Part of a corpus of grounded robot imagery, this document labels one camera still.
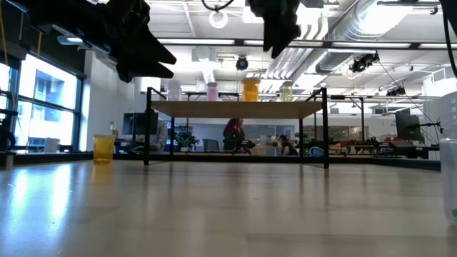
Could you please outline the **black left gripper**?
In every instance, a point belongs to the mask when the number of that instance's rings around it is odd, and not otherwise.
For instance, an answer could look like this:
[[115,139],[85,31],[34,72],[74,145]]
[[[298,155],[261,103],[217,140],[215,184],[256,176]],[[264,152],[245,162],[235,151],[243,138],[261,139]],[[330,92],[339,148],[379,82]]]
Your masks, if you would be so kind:
[[109,50],[119,78],[131,82],[135,77],[171,79],[174,73],[164,66],[141,67],[146,62],[175,64],[176,57],[149,31],[149,5],[143,0],[110,0],[104,4],[103,21]]

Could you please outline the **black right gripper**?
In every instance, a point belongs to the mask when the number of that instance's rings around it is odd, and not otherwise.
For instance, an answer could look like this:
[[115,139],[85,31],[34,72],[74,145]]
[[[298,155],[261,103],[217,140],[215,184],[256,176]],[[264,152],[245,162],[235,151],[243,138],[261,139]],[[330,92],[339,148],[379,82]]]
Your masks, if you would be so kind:
[[[299,0],[248,0],[248,6],[255,16],[267,16],[264,19],[263,50],[271,50],[272,59],[277,58],[288,46],[289,39],[301,35],[301,26],[297,24],[298,17],[295,14],[300,3]],[[286,19],[286,23],[281,18],[272,17],[287,14],[292,15]]]

